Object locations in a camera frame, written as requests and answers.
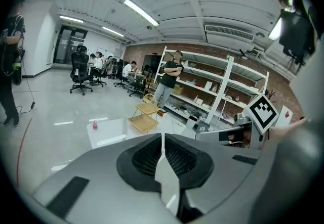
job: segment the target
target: white wall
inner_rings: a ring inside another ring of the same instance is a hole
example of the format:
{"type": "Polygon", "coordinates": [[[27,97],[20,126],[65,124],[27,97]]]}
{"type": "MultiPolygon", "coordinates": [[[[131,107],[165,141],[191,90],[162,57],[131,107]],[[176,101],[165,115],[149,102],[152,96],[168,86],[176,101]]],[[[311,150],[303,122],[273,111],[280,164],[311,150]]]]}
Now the white wall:
{"type": "Polygon", "coordinates": [[[23,75],[36,75],[51,67],[47,65],[48,56],[53,53],[53,42],[58,37],[55,30],[59,32],[60,21],[52,2],[25,3],[21,14],[26,26],[23,75]]]}
{"type": "Polygon", "coordinates": [[[91,53],[95,54],[97,52],[97,48],[102,48],[102,49],[105,49],[105,50],[111,51],[111,52],[115,52],[116,49],[121,49],[122,51],[124,50],[124,52],[125,52],[125,48],[126,48],[125,45],[123,45],[122,43],[120,43],[118,41],[115,41],[111,38],[108,38],[101,34],[90,32],[90,31],[88,31],[88,33],[87,33],[87,36],[86,36],[86,39],[84,42],[84,46],[87,47],[88,54],[91,54],[91,53]]]}

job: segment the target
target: black t-shirt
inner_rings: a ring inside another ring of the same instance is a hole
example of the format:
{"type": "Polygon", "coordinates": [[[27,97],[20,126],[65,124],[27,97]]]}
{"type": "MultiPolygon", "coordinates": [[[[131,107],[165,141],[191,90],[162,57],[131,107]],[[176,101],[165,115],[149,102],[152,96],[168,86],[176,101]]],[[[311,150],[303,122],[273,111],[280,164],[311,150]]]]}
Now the black t-shirt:
{"type": "MultiPolygon", "coordinates": [[[[181,65],[181,63],[175,63],[174,61],[168,61],[165,64],[165,68],[177,68],[177,67],[182,68],[181,72],[184,69],[183,66],[181,65]]],[[[164,74],[160,83],[167,87],[174,88],[174,86],[176,85],[176,81],[177,81],[177,77],[170,76],[168,74],[164,74]]]]}
{"type": "Polygon", "coordinates": [[[3,74],[3,70],[8,73],[12,71],[12,63],[18,54],[17,44],[5,45],[3,43],[3,38],[7,36],[15,36],[17,32],[23,33],[23,27],[24,18],[21,15],[8,17],[3,24],[0,31],[0,74],[3,74]]]}

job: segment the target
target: ceiling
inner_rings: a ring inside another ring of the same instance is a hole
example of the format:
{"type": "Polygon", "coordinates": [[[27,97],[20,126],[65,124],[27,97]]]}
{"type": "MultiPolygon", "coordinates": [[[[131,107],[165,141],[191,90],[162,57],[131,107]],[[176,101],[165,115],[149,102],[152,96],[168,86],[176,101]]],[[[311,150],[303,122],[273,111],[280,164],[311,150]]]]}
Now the ceiling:
{"type": "Polygon", "coordinates": [[[159,22],[157,27],[124,5],[125,0],[27,1],[52,1],[60,15],[84,21],[83,24],[69,22],[73,26],[99,32],[124,44],[179,41],[214,45],[234,51],[251,50],[253,46],[268,54],[280,50],[280,45],[277,42],[273,44],[267,37],[280,14],[281,7],[277,0],[132,0],[159,22]],[[205,25],[238,29],[252,34],[254,40],[246,42],[206,33],[205,25]],[[102,26],[124,37],[116,37],[103,30],[102,26]]]}

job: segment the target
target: shoe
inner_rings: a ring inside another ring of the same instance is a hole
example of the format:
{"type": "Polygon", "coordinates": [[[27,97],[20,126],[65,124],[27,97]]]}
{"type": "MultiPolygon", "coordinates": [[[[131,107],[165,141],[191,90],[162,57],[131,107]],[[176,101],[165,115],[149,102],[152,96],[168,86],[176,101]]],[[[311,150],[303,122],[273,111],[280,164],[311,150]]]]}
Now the shoe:
{"type": "Polygon", "coordinates": [[[7,126],[14,118],[9,118],[7,117],[6,120],[4,121],[4,126],[7,126]]]}
{"type": "Polygon", "coordinates": [[[14,127],[17,127],[19,125],[19,116],[14,117],[14,127]]]}

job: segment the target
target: pink bottle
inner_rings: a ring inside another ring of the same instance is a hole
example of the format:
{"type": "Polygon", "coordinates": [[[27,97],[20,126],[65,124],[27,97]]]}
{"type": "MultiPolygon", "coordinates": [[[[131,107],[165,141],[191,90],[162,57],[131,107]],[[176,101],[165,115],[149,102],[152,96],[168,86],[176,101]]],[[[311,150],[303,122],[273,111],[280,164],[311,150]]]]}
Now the pink bottle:
{"type": "Polygon", "coordinates": [[[93,129],[97,129],[98,128],[98,124],[95,121],[92,123],[92,128],[93,129]]]}

